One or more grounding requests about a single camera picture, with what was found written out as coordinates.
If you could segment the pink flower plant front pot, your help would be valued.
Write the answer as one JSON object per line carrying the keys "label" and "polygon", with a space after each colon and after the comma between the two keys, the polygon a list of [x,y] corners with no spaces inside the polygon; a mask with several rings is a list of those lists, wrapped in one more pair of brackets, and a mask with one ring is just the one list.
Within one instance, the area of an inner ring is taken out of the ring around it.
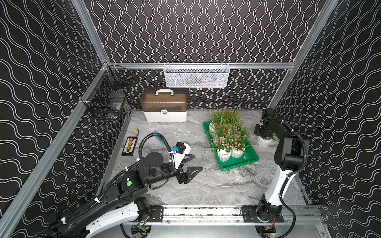
{"label": "pink flower plant front pot", "polygon": [[232,125],[232,135],[235,139],[244,139],[251,135],[250,130],[242,123]]}

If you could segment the pink flower plant pot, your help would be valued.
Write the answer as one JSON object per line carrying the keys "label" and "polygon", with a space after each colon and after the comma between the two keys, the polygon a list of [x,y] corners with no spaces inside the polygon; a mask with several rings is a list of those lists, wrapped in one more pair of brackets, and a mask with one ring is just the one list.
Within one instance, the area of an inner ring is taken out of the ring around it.
{"label": "pink flower plant pot", "polygon": [[240,158],[244,155],[244,152],[245,152],[246,148],[248,147],[246,145],[246,142],[247,142],[247,136],[246,135],[237,136],[236,138],[232,139],[231,156],[233,158]]}
{"label": "pink flower plant pot", "polygon": [[242,123],[232,125],[232,135],[235,139],[244,139],[251,135],[250,130]]}
{"label": "pink flower plant pot", "polygon": [[225,136],[213,136],[211,140],[212,150],[216,151],[220,162],[227,162],[232,154],[231,138]]}

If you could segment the orange flower plant back pot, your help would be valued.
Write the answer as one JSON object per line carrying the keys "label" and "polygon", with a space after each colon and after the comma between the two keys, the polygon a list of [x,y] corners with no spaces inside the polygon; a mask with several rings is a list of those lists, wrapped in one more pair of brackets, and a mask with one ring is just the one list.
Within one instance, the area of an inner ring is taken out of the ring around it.
{"label": "orange flower plant back pot", "polygon": [[224,137],[231,132],[232,125],[230,123],[213,123],[212,128],[216,136]]}

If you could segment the green plastic tray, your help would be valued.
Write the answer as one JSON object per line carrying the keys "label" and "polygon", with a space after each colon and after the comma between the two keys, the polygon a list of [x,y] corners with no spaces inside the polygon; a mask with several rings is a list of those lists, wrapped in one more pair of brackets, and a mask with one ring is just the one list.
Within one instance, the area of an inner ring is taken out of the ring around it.
{"label": "green plastic tray", "polygon": [[[208,131],[208,129],[209,129],[209,123],[210,122],[204,123],[203,127],[204,127],[206,136],[207,136],[207,138],[209,140],[209,143],[210,143],[210,146],[211,146],[212,137],[215,136],[215,135],[211,135],[209,133],[209,131]],[[231,138],[231,141],[232,141],[232,139],[234,139],[234,137],[232,135],[232,129],[231,129],[231,132],[228,134],[228,136]],[[221,170],[228,171],[228,170],[231,170],[231,169],[234,169],[234,168],[238,168],[238,167],[241,167],[241,166],[244,166],[244,165],[252,164],[252,163],[257,162],[259,160],[259,156],[257,155],[257,153],[255,152],[254,148],[252,147],[252,145],[249,142],[250,136],[247,137],[246,145],[248,147],[246,148],[246,150],[244,152],[244,155],[242,157],[240,157],[240,158],[233,158],[231,156],[230,159],[227,162],[220,162],[216,151],[212,150],[211,149],[212,146],[211,146],[210,149],[214,152],[214,154],[216,156],[216,159],[217,159],[217,162],[218,162]]]}

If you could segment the orange flower plant pot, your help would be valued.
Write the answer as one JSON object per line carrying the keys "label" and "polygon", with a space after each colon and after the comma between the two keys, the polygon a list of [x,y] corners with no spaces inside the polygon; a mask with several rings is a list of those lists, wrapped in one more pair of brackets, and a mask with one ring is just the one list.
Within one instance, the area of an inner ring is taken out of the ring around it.
{"label": "orange flower plant pot", "polygon": [[237,109],[226,109],[224,120],[227,124],[230,124],[230,125],[241,124],[242,123],[241,113]]}
{"label": "orange flower plant pot", "polygon": [[231,132],[232,125],[230,123],[213,123],[212,128],[216,136],[224,137]]}

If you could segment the green grass plant white pot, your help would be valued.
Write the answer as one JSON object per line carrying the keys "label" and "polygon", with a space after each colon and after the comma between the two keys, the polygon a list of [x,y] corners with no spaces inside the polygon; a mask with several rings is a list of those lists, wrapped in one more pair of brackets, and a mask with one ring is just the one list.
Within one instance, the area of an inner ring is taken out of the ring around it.
{"label": "green grass plant white pot", "polygon": [[216,110],[210,113],[211,115],[211,121],[209,123],[209,133],[211,135],[216,134],[216,129],[219,128],[219,126],[222,126],[225,124],[225,110]]}

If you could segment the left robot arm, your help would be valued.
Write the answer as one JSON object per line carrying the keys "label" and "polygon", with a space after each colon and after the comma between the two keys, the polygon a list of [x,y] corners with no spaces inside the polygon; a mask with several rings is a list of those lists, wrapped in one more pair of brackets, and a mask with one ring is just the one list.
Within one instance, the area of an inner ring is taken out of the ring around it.
{"label": "left robot arm", "polygon": [[[143,147],[152,137],[163,141],[169,155],[167,162],[158,152],[143,155]],[[160,181],[167,183],[171,178],[176,178],[179,184],[189,184],[203,170],[203,167],[183,168],[185,163],[195,158],[190,150],[190,146],[183,142],[170,146],[166,138],[157,132],[145,136],[140,142],[139,156],[134,164],[114,176],[93,200],[71,213],[57,216],[55,222],[34,237],[89,238],[95,235],[96,228],[102,228],[100,222],[103,215],[127,206],[136,207],[137,212],[130,218],[121,219],[120,223],[148,220],[151,209],[143,194],[152,189],[153,184]]]}

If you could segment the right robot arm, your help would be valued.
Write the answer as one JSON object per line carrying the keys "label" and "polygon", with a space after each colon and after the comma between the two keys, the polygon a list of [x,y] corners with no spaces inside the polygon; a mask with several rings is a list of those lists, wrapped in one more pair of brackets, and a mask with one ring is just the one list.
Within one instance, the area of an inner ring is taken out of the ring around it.
{"label": "right robot arm", "polygon": [[263,222],[280,219],[285,192],[291,180],[304,170],[309,152],[309,140],[304,139],[286,121],[277,116],[272,108],[262,109],[260,123],[255,127],[258,145],[265,145],[275,139],[278,146],[274,154],[277,165],[269,189],[262,196],[257,216]]}

